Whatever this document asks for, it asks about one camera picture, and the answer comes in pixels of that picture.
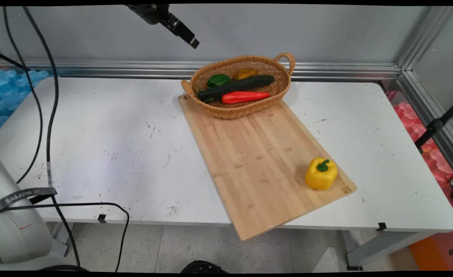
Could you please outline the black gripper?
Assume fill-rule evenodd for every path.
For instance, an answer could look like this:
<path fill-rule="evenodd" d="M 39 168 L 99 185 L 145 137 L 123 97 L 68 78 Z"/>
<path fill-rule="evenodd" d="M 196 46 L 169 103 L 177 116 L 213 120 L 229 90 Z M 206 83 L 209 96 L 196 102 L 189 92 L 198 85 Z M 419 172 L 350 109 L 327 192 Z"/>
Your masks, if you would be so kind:
<path fill-rule="evenodd" d="M 150 25 L 161 23 L 175 36 L 180 37 L 188 45 L 191 45 L 193 49 L 197 49 L 200 44 L 195 34 L 181 20 L 169 12 L 170 4 L 126 5 L 126 7 Z"/>

